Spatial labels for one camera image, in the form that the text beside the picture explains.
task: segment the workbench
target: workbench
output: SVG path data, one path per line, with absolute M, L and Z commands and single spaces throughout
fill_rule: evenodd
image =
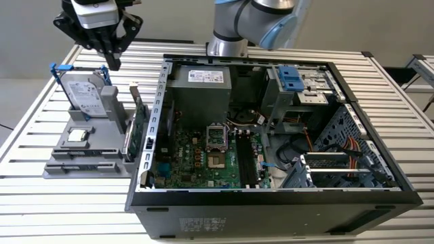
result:
M 138 82 L 142 98 L 152 107 L 164 53 L 204 55 L 206 51 L 200 44 L 134 42 L 122 56 L 122 69 L 110 73 L 126 107 L 134 107 L 130 82 Z M 434 243 L 434 125 L 377 60 L 361 52 L 270 52 L 250 47 L 248 53 L 252 58 L 335 63 L 423 205 L 358 236 L 176 242 Z M 99 67 L 104 59 L 95 51 L 73 46 L 63 63 Z M 0 148 L 0 243 L 158 242 L 147 236 L 136 216 L 123 212 L 130 179 L 41 178 L 69 119 L 68 108 L 61 88 L 51 79 Z
M 427 84 L 434 87 L 434 56 L 413 55 L 406 68 L 413 68 Z

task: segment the gray stand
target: gray stand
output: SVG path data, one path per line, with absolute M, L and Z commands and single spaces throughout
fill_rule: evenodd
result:
M 126 161 L 124 145 L 135 110 L 126 111 L 116 96 L 118 88 L 105 86 L 100 97 L 107 118 L 85 120 L 80 110 L 68 110 L 71 120 L 47 162 L 44 178 L 130 178 L 136 162 Z M 71 140 L 75 130 L 85 135 L 79 141 Z

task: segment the robotic arm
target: robotic arm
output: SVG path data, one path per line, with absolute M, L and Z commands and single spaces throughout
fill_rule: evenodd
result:
M 111 70 L 120 68 L 120 54 L 135 39 L 143 20 L 131 15 L 126 7 L 139 4 L 134 0 L 63 0 L 63 12 L 55 18 L 55 26 L 85 49 L 96 49 L 105 58 Z M 116 29 L 123 20 L 126 34 L 118 37 Z
M 247 56 L 247 41 L 272 50 L 296 26 L 295 0 L 215 0 L 210 56 Z
M 111 70 L 120 68 L 120 54 L 136 37 L 143 20 L 126 12 L 135 0 L 63 0 L 55 26 L 85 48 L 96 49 Z M 295 0 L 215 0 L 211 56 L 247 56 L 247 42 L 264 49 L 283 46 L 296 25 Z M 126 35 L 116 29 L 123 19 Z

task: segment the motherboard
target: motherboard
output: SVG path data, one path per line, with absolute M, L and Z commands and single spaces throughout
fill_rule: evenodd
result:
M 158 162 L 158 188 L 270 188 L 268 173 L 258 161 L 264 161 L 259 134 L 242 136 L 226 129 L 222 131 L 224 135 L 212 127 L 203 131 L 176 129 L 172 161 Z M 239 138 L 247 140 L 248 148 L 246 143 L 238 144 Z M 226 149 L 210 148 L 210 142 L 224 144 L 220 148 Z M 254 184 L 246 186 L 247 177 Z

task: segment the label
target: label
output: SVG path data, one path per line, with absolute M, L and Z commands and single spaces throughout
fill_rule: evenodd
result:
M 68 86 L 80 110 L 88 116 L 107 116 L 95 85 L 85 81 L 71 81 Z
M 223 71 L 191 70 L 188 82 L 223 83 Z
M 258 124 L 263 124 L 266 121 L 266 117 L 263 117 L 262 115 L 259 115 L 259 119 L 258 119 Z
M 223 231 L 226 218 L 179 218 L 182 231 Z

